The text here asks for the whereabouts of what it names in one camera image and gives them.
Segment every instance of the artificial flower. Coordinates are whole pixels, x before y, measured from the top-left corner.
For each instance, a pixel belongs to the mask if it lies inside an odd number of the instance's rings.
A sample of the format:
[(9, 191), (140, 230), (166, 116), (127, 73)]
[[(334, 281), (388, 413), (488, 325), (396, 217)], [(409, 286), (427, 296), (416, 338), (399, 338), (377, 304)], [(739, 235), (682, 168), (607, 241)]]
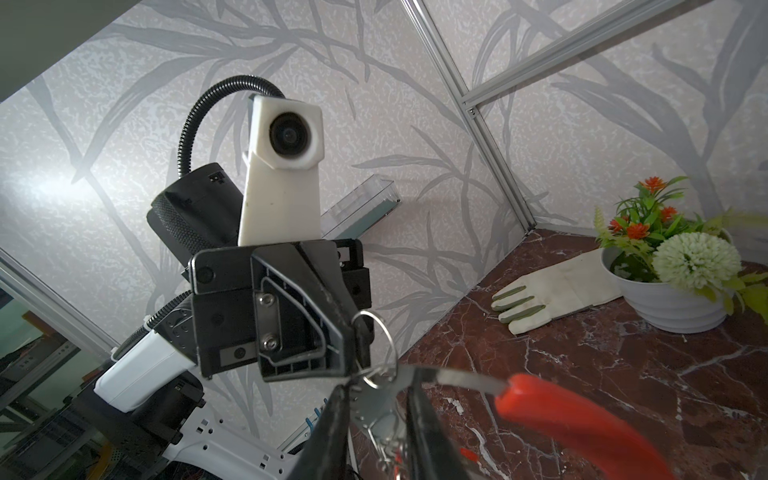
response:
[[(622, 217), (622, 218), (624, 219), (625, 222), (629, 222), (629, 217)], [(624, 227), (622, 227), (621, 224), (618, 223), (615, 218), (611, 220), (611, 222), (608, 224), (608, 228), (610, 228), (613, 233), (620, 233), (624, 229)]]
[(661, 214), (659, 215), (659, 218), (661, 219), (661, 223), (664, 223), (669, 220), (672, 220), (672, 217), (674, 217), (675, 215), (677, 215), (677, 208), (664, 207), (661, 209)]
[(651, 194), (655, 194), (666, 187), (667, 183), (659, 177), (649, 177), (645, 179), (645, 182), (640, 182), (640, 185), (645, 187)]
[(644, 223), (630, 223), (629, 227), (627, 227), (627, 237), (630, 237), (633, 240), (645, 238), (648, 236), (648, 229), (650, 229), (650, 225), (645, 225)]
[(707, 285), (722, 290), (723, 282), (741, 270), (736, 247), (708, 233), (681, 233), (654, 252), (654, 269), (662, 282), (684, 290)]

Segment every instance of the screw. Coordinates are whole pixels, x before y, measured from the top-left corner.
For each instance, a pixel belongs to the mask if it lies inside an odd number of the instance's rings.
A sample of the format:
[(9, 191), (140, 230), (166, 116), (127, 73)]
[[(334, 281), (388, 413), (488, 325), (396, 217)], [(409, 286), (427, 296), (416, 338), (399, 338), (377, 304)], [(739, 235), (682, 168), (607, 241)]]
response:
[(211, 270), (208, 266), (204, 266), (195, 273), (195, 277), (200, 283), (211, 283), (214, 281), (215, 276), (216, 275), (214, 275), (214, 271)]
[(274, 333), (267, 333), (265, 336), (261, 337), (261, 346), (268, 352), (271, 352), (280, 345), (280, 342), (277, 341), (277, 337)]
[(272, 306), (275, 303), (275, 296), (272, 293), (264, 293), (259, 297), (259, 305)]

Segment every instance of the white flower pot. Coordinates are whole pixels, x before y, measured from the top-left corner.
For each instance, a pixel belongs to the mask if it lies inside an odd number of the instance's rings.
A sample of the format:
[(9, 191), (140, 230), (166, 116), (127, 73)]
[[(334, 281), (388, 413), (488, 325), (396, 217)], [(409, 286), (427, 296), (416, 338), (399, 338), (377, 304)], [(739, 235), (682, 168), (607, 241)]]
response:
[(706, 332), (719, 326), (728, 315), (722, 296), (716, 302), (672, 287), (669, 283), (643, 283), (626, 280), (611, 272), (611, 264), (621, 250), (603, 250), (603, 267), (616, 280), (624, 299), (648, 323), (672, 333)]

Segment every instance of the clear plastic box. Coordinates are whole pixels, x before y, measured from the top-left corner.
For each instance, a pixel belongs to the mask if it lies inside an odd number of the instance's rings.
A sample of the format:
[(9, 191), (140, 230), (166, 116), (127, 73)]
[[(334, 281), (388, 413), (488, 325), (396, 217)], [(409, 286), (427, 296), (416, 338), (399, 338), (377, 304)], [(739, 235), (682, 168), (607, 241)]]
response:
[(395, 181), (371, 175), (320, 216), (323, 239), (359, 238), (399, 203)]

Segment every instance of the white chrysanthemum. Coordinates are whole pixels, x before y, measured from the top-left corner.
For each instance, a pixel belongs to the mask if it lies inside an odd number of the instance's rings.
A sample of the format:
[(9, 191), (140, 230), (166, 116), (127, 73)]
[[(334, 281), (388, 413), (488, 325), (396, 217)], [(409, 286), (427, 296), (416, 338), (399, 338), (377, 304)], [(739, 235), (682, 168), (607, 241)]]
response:
[(718, 289), (739, 273), (741, 257), (736, 247), (708, 233), (681, 233), (664, 241), (654, 252), (659, 280), (685, 290), (708, 283)]

